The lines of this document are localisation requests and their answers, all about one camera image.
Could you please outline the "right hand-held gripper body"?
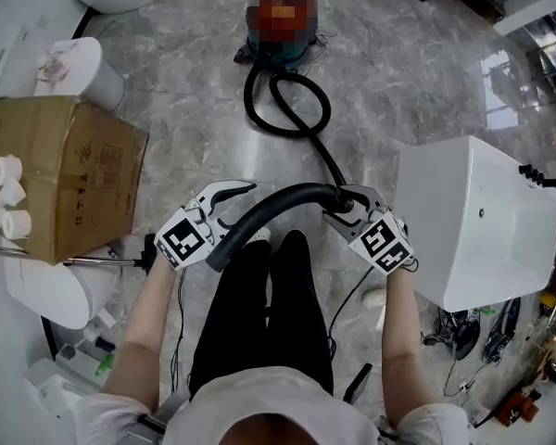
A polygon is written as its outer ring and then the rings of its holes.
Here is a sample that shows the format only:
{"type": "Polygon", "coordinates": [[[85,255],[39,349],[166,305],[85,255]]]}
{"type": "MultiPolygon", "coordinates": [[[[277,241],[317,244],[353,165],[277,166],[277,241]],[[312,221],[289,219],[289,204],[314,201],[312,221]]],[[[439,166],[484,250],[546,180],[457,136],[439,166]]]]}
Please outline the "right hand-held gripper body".
{"type": "Polygon", "coordinates": [[[404,227],[391,211],[378,211],[374,221],[348,247],[383,276],[389,276],[414,260],[414,250],[404,227]]]}

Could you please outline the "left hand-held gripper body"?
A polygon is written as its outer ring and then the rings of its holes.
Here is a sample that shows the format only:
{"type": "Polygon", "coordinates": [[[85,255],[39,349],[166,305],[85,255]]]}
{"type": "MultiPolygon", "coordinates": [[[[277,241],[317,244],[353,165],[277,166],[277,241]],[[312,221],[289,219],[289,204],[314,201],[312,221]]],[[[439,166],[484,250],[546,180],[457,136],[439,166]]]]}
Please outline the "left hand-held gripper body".
{"type": "Polygon", "coordinates": [[[156,233],[154,245],[174,271],[204,261],[220,242],[221,228],[212,212],[207,201],[192,199],[156,233]]]}

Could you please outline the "person's right forearm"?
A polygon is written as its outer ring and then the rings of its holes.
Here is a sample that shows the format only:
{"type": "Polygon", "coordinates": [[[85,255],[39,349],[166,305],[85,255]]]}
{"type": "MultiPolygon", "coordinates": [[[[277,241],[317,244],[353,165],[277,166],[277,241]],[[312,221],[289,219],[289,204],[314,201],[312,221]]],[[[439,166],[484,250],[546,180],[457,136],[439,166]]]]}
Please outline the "person's right forearm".
{"type": "Polygon", "coordinates": [[[420,322],[412,274],[397,269],[386,279],[382,334],[382,384],[385,414],[397,427],[412,411],[436,401],[421,364],[420,322]]]}

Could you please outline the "person's left forearm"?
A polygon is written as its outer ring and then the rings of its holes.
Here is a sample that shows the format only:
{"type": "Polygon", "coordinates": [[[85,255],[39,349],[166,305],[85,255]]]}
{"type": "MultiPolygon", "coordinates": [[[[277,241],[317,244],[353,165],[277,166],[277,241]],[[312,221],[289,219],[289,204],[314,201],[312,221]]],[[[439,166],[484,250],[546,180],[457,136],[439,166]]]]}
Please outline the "person's left forearm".
{"type": "Polygon", "coordinates": [[[128,316],[124,339],[102,391],[158,408],[160,357],[177,272],[160,254],[128,316]]]}

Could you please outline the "metal vacuum wand floor brush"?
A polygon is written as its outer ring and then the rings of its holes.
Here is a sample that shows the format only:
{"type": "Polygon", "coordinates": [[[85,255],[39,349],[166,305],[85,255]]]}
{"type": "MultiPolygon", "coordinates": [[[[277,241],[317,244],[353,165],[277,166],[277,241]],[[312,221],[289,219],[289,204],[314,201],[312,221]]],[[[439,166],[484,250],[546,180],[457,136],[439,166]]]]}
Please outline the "metal vacuum wand floor brush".
{"type": "MultiPolygon", "coordinates": [[[[144,248],[141,251],[138,259],[113,259],[113,258],[99,258],[78,256],[69,258],[63,261],[66,266],[79,265],[79,266],[112,266],[112,267],[134,267],[140,268],[145,273],[149,273],[152,269],[154,261],[157,256],[157,250],[154,246],[155,234],[148,234],[145,236],[144,248]]],[[[0,257],[24,259],[35,261],[32,254],[22,249],[17,248],[4,248],[0,247],[0,257]]]]}

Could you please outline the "red and teal vacuum canister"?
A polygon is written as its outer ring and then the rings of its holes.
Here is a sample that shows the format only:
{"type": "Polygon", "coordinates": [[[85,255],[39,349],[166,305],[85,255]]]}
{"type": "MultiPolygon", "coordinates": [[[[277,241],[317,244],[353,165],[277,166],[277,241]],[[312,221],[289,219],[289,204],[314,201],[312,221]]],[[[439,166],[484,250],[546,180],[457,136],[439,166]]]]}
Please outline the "red and teal vacuum canister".
{"type": "Polygon", "coordinates": [[[317,42],[318,18],[318,0],[247,0],[246,42],[234,61],[296,64],[317,42]]]}

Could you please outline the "white oval rounded object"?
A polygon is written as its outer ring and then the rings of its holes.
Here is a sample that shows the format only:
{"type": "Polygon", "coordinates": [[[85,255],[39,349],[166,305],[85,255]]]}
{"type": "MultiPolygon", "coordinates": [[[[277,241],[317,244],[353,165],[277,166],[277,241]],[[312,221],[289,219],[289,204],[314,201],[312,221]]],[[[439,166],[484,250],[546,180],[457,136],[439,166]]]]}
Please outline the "white oval rounded object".
{"type": "Polygon", "coordinates": [[[384,287],[367,289],[362,293],[360,300],[366,309],[383,308],[386,304],[386,289],[384,287]]]}

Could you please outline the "white freestanding bathtub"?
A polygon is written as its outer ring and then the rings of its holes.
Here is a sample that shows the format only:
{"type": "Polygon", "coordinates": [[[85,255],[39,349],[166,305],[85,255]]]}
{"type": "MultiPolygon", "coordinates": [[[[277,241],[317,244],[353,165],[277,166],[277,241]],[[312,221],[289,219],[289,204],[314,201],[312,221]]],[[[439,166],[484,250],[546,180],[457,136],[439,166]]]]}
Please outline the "white freestanding bathtub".
{"type": "Polygon", "coordinates": [[[556,255],[556,188],[474,137],[399,152],[393,211],[409,226],[415,290],[447,312],[542,290],[556,255]]]}

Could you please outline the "person's black trousers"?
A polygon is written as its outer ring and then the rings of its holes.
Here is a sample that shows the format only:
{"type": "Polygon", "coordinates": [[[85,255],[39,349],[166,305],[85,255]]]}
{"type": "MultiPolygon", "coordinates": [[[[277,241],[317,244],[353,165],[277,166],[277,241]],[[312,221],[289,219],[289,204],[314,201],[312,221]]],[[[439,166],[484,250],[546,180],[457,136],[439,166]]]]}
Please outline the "person's black trousers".
{"type": "Polygon", "coordinates": [[[271,366],[295,369],[334,391],[309,245],[298,230],[288,232],[277,250],[265,239],[246,244],[223,270],[197,342],[189,391],[271,366]]]}

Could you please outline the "black toilet seat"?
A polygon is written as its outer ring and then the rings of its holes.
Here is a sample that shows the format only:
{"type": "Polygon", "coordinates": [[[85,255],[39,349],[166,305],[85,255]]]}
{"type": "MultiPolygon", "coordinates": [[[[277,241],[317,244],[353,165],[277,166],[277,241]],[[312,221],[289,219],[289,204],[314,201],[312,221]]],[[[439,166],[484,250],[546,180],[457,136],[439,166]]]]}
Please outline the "black toilet seat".
{"type": "Polygon", "coordinates": [[[452,350],[456,361],[463,360],[476,345],[480,336],[478,321],[460,323],[453,334],[452,350]]]}

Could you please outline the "black battery pack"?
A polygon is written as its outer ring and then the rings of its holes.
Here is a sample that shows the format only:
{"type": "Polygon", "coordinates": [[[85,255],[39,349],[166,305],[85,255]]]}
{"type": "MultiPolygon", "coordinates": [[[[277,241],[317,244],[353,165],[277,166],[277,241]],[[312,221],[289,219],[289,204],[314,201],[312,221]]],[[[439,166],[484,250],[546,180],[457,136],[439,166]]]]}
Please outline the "black battery pack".
{"type": "Polygon", "coordinates": [[[353,405],[362,395],[363,391],[366,389],[367,382],[369,380],[370,373],[373,369],[371,363],[366,362],[354,377],[352,382],[348,385],[343,401],[345,403],[353,405]]]}

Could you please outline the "person's white shirt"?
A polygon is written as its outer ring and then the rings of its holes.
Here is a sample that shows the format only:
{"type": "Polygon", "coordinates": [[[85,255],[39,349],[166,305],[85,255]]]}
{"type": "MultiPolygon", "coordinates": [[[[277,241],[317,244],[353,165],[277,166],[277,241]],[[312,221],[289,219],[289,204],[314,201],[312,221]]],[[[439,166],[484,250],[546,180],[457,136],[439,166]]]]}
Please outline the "person's white shirt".
{"type": "MultiPolygon", "coordinates": [[[[122,396],[87,396],[73,411],[78,445],[115,445],[147,412],[140,402],[122,396]]],[[[377,445],[380,439],[374,423],[355,407],[299,371],[276,366],[207,383],[170,419],[162,444],[219,445],[233,425],[260,414],[288,419],[318,445],[377,445]]],[[[465,411],[446,403],[427,404],[406,414],[396,434],[408,445],[469,445],[465,411]]]]}

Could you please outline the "white toilet with tank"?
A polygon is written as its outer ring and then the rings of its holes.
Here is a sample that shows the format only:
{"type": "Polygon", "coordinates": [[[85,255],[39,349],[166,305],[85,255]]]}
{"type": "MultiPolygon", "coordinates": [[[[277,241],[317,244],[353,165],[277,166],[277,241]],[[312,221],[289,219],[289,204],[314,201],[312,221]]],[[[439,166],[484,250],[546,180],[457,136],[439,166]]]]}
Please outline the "white toilet with tank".
{"type": "Polygon", "coordinates": [[[26,371],[24,388],[42,411],[61,419],[100,385],[60,362],[42,358],[26,371]]]}

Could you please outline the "red power tool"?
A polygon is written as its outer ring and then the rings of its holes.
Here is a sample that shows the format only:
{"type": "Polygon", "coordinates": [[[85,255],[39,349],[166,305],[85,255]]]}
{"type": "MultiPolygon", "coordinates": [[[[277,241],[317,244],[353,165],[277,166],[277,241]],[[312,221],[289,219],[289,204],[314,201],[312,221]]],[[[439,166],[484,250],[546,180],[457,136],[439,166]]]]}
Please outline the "red power tool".
{"type": "Polygon", "coordinates": [[[500,402],[495,419],[505,427],[519,419],[531,423],[539,411],[536,402],[540,398],[541,393],[534,388],[517,388],[500,402]]]}

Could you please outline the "white pedestal basin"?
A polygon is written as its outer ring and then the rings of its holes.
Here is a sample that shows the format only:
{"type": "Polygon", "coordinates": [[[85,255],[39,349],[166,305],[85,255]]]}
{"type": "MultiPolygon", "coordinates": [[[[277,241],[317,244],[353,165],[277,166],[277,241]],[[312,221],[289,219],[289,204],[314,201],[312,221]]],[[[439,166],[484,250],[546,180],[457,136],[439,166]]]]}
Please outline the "white pedestal basin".
{"type": "Polygon", "coordinates": [[[124,95],[124,80],[93,37],[58,41],[39,59],[35,96],[78,96],[113,111],[124,95]]]}

